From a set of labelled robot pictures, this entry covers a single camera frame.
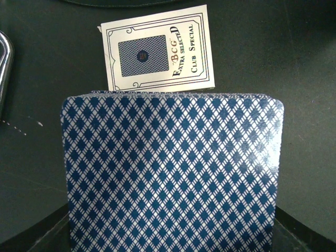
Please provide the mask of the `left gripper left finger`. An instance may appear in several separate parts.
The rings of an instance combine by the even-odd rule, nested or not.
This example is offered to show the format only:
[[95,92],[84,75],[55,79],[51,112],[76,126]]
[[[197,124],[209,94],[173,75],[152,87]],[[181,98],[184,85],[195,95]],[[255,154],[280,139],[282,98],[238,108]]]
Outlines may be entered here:
[[45,235],[50,234],[67,214],[68,204],[65,204],[37,224],[1,243],[1,251],[28,251]]

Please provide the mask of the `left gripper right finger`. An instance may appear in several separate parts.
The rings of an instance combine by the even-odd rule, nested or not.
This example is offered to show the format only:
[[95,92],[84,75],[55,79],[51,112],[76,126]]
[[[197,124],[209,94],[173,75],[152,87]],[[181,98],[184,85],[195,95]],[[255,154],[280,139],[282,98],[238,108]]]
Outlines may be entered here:
[[335,242],[276,207],[272,251],[335,251]]

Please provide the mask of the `blue patterned card deck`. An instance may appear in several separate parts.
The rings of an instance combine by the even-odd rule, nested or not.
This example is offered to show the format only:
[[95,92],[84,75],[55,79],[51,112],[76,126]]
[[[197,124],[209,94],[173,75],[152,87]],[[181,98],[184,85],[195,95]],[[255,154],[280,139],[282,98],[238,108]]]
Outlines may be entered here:
[[270,251],[284,105],[93,91],[60,112],[72,251]]

